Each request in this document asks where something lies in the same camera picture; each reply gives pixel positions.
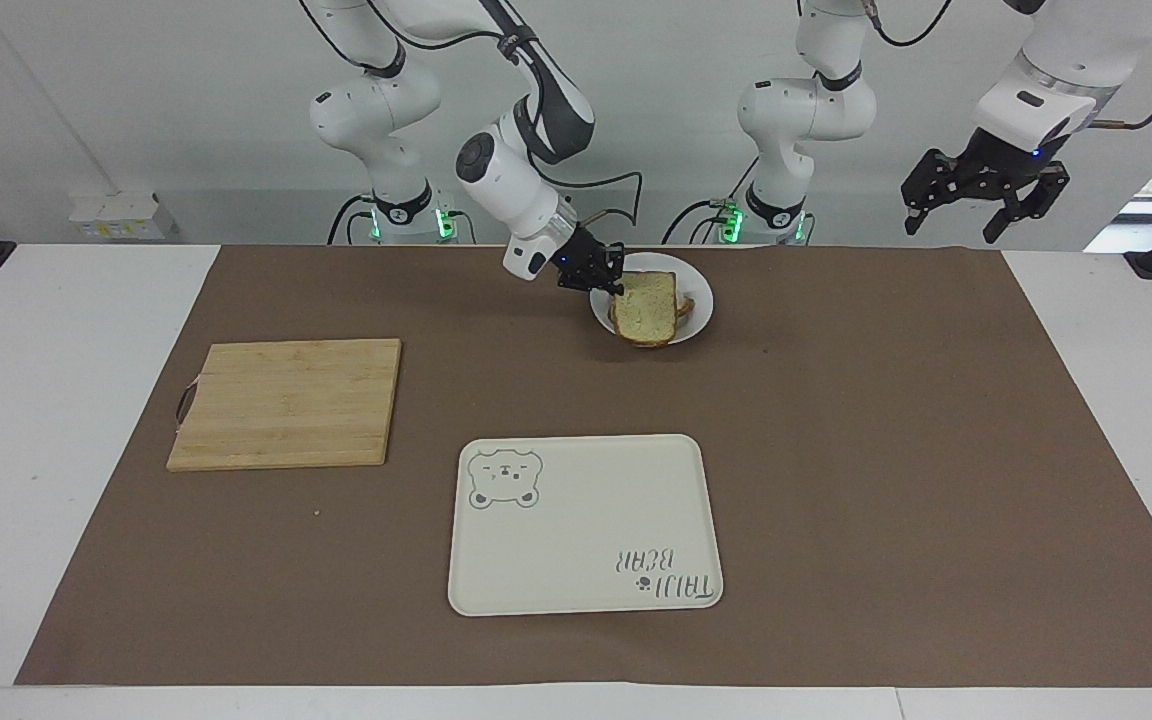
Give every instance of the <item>bamboo cutting board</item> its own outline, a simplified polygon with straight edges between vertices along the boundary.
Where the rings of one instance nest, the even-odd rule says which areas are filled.
[[[397,340],[212,344],[168,470],[382,465]]]

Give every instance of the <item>white plate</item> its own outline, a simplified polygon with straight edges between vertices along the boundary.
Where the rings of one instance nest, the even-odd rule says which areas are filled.
[[[696,333],[705,329],[705,325],[708,325],[708,318],[714,314],[713,288],[708,287],[705,275],[702,275],[699,270],[692,268],[685,260],[680,260],[673,255],[664,255],[664,252],[634,252],[626,256],[626,272],[673,273],[677,279],[679,304],[681,305],[687,297],[695,302],[696,306],[685,317],[684,323],[679,325],[679,334],[669,341],[669,344],[690,340],[690,338],[696,336]],[[589,305],[593,308],[594,318],[602,323],[604,328],[616,334],[616,327],[612,325],[612,319],[608,317],[608,312],[612,310],[612,296],[602,290],[591,291]]]
[[[461,615],[695,611],[722,592],[690,437],[479,439],[461,452],[447,579]]]

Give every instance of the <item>brown paper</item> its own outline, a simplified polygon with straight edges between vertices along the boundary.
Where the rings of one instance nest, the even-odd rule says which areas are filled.
[[[221,250],[18,683],[1152,687],[1152,518],[1001,256],[684,252],[643,351],[499,252]],[[297,338],[402,338],[387,464],[166,473],[207,347]],[[718,606],[452,611],[462,446],[675,432]]]

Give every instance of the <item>green indicator light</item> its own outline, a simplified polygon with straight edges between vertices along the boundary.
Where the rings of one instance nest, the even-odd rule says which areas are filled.
[[[434,218],[438,218],[438,234],[444,236],[444,240],[454,236],[456,234],[456,222],[444,213],[442,209],[434,209]]]
[[[723,242],[740,242],[740,228],[741,225],[745,223],[745,213],[742,213],[735,205],[728,205],[727,211],[732,214],[727,218],[727,225],[723,226]]]

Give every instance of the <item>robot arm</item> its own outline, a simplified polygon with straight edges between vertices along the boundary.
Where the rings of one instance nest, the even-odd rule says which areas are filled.
[[[376,230],[389,242],[438,242],[442,192],[420,169],[420,152],[393,134],[438,109],[442,90],[425,65],[408,58],[366,0],[312,0],[324,37],[362,76],[316,97],[311,122],[328,145],[366,165]]]
[[[511,236],[503,267],[526,281],[544,266],[558,266],[559,287],[573,290],[622,293],[626,248],[606,247],[576,220],[575,210],[559,197],[532,158],[547,164],[576,156],[594,135],[594,112],[571,78],[558,67],[536,32],[508,0],[477,0],[488,23],[475,29],[499,32],[500,54],[524,73],[529,94],[492,124],[465,143],[457,156],[456,174],[477,204],[500,222]],[[415,13],[422,3],[403,5],[412,10],[397,17],[414,32],[447,37],[444,23],[422,22]]]
[[[576,222],[571,206],[544,182],[531,164],[532,158],[558,164],[585,150],[594,135],[594,112],[508,0],[316,2],[340,5],[342,8],[338,8],[338,15],[346,9],[353,15],[348,23],[349,31],[342,33],[347,44],[342,51],[351,55],[357,53],[357,59],[365,58],[371,65],[381,63],[387,53],[397,53],[397,58],[402,59],[402,51],[394,50],[393,32],[411,33],[433,41],[455,41],[467,33],[498,37],[500,54],[524,74],[531,91],[517,100],[508,113],[465,143],[457,159],[457,177],[477,204],[508,225],[511,240],[503,265],[509,272],[531,281],[545,264],[552,263],[559,270],[559,286],[583,291],[594,288],[622,291],[617,280],[622,273],[623,247],[605,247],[596,241],[588,229]],[[370,24],[372,20],[384,23],[385,31],[393,32],[381,37],[379,29]],[[353,46],[357,50],[346,50]],[[411,61],[408,60],[404,67],[411,68]],[[369,69],[367,73],[376,74],[376,70]],[[396,82],[397,77],[376,85],[376,94],[385,96],[384,106],[389,109],[394,109],[394,101],[388,94],[401,85]],[[347,99],[353,100],[353,97],[347,96]],[[317,105],[324,104],[320,97]],[[435,101],[411,105],[406,113],[394,113],[393,127],[387,128],[384,122],[365,124],[384,129],[388,135],[393,129],[425,118],[438,106]],[[366,137],[367,146],[376,146],[374,139],[376,132],[371,132]],[[397,167],[403,160],[404,168],[411,167],[415,162],[411,151],[401,145],[389,146],[389,150],[394,149],[397,153],[391,151],[385,158],[389,167]]]
[[[861,0],[806,0],[796,45],[814,77],[756,82],[741,96],[741,128],[759,151],[741,200],[745,233],[772,242],[793,233],[814,172],[801,141],[850,141],[873,124],[877,99],[861,77],[867,32]]]
[[[1010,223],[1046,215],[1069,183],[1053,156],[1092,123],[1152,41],[1152,1],[1006,2],[1033,14],[1034,31],[978,101],[977,129],[963,154],[930,150],[902,184],[909,234],[932,210],[965,197],[1005,202],[984,228],[991,243]],[[1021,199],[1030,184],[1033,190]]]

